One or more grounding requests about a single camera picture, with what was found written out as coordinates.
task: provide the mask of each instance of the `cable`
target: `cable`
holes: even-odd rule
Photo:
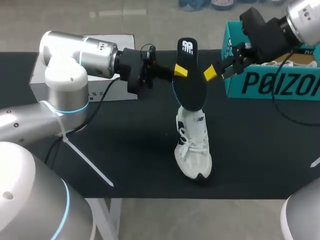
[[[284,60],[283,62],[281,63],[281,65],[279,66],[279,68],[277,69],[276,73],[275,73],[275,79],[277,79],[282,67],[285,65],[285,63],[289,60],[289,58],[292,57],[292,55],[294,54],[294,52],[291,52]],[[272,82],[272,91],[271,91],[271,96],[272,96],[272,103],[276,109],[276,111],[285,119],[289,120],[290,122],[292,123],[295,123],[295,124],[298,124],[298,125],[301,125],[301,126],[307,126],[307,127],[320,127],[320,123],[308,123],[308,122],[303,122],[303,121],[300,121],[300,120],[296,120],[296,119],[293,119],[291,118],[290,116],[288,116],[287,114],[285,114],[283,111],[280,110],[278,104],[276,103],[276,100],[275,100],[275,92],[274,92],[274,89],[275,89],[275,83],[276,81],[273,81]]]
[[[84,128],[86,125],[88,125],[88,124],[92,121],[92,119],[96,116],[97,112],[99,111],[99,109],[100,109],[100,107],[101,107],[101,104],[102,104],[102,102],[104,101],[104,99],[105,99],[105,97],[106,97],[106,94],[107,94],[107,92],[109,91],[110,87],[112,86],[112,84],[114,84],[114,83],[115,83],[116,81],[118,81],[118,80],[120,80],[120,77],[117,77],[117,78],[113,79],[113,80],[109,83],[108,87],[105,89],[105,91],[104,91],[104,93],[103,93],[103,95],[102,95],[102,98],[100,99],[100,101],[99,101],[99,103],[98,103],[98,106],[96,107],[96,109],[94,110],[94,112],[91,114],[91,116],[90,116],[84,123],[82,123],[80,126],[76,127],[76,128],[73,129],[72,131],[68,132],[68,133],[67,133],[68,136],[71,135],[71,134],[74,134],[75,132],[77,132],[77,131],[79,131],[79,130],[81,130],[82,128]],[[54,147],[55,147],[57,144],[59,144],[58,147],[57,147],[56,153],[55,153],[55,155],[54,155],[54,158],[52,159],[52,168],[53,168],[53,166],[54,166],[54,164],[55,164],[55,159],[56,159],[56,157],[57,157],[57,155],[58,155],[59,146],[60,146],[60,142],[61,142],[62,138],[63,138],[63,137],[60,136],[60,137],[58,137],[58,138],[52,143],[52,145],[50,146],[50,148],[49,148],[49,150],[48,150],[48,152],[47,152],[47,154],[46,154],[46,156],[45,156],[44,164],[47,164],[47,163],[48,163],[49,157],[50,157],[50,154],[51,154],[52,150],[54,149]]]
[[[143,45],[142,47],[141,47],[141,49],[140,49],[140,57],[141,57],[141,59],[142,59],[142,49],[144,48],[144,47],[146,47],[146,46],[155,46],[155,45],[153,45],[152,43],[147,43],[147,44],[145,44],[145,45]]]

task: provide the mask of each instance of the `black tabletop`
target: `black tabletop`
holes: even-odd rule
[[[219,57],[219,50],[201,50],[198,62],[205,70]],[[0,108],[36,103],[28,86],[36,58],[37,53],[0,53]],[[175,51],[157,54],[168,67],[175,58]],[[293,118],[320,122],[320,102],[279,105]],[[90,103],[89,111],[96,106]],[[156,79],[138,100],[103,103],[92,123],[70,138],[114,187],[64,144],[54,171],[86,198],[284,199],[320,176],[320,166],[310,168],[320,156],[320,128],[281,118],[270,100],[227,98],[217,79],[208,86],[203,109],[212,176],[206,185],[194,184],[174,158],[178,107],[172,85]],[[53,140],[27,148],[43,160]]]

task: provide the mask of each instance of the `floor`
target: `floor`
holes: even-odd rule
[[[185,12],[178,0],[1,0],[0,51],[37,52],[42,35],[56,30],[80,35],[133,34],[139,49],[176,49],[181,37],[200,49],[222,46],[225,23],[250,7]],[[254,4],[266,19],[285,5]],[[124,199],[120,240],[283,240],[284,200]]]

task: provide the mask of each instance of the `white table leg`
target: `white table leg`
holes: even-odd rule
[[[122,198],[111,199],[110,215],[111,215],[111,219],[113,221],[113,225],[114,225],[117,236],[119,236],[121,205],[122,205]]]
[[[85,200],[91,207],[103,240],[118,240],[122,199],[111,199],[110,211],[103,198],[86,198]]]

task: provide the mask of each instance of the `white sneaker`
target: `white sneaker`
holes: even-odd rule
[[[174,155],[181,171],[192,180],[206,179],[211,173],[212,159],[205,114],[202,110],[191,112],[181,106],[176,127],[180,139]]]

